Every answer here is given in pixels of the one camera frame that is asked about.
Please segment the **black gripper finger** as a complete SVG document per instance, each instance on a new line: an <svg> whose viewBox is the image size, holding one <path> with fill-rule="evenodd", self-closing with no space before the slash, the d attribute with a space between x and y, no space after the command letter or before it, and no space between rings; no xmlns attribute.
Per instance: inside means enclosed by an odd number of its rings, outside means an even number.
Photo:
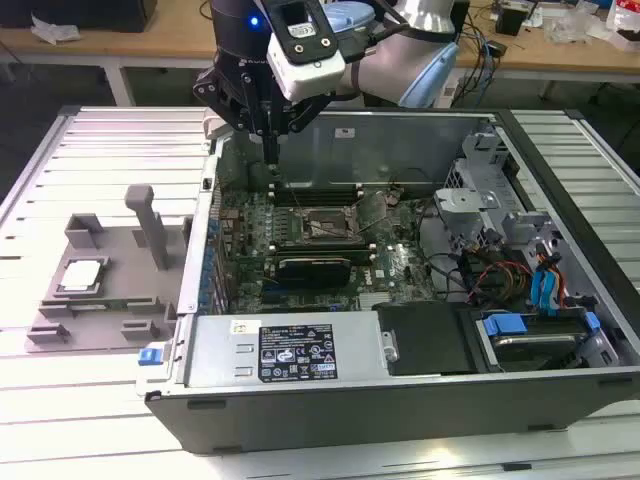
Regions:
<svg viewBox="0 0 640 480"><path fill-rule="evenodd" d="M283 97L272 102L272 164L279 160L279 139L289 133L301 132L326 107L325 97L311 97L292 103Z"/></svg>
<svg viewBox="0 0 640 480"><path fill-rule="evenodd" d="M193 93L235 130L245 131L254 141L260 141L264 162L272 165L273 135L257 80L248 68L235 73L209 68L198 75Z"/></svg>

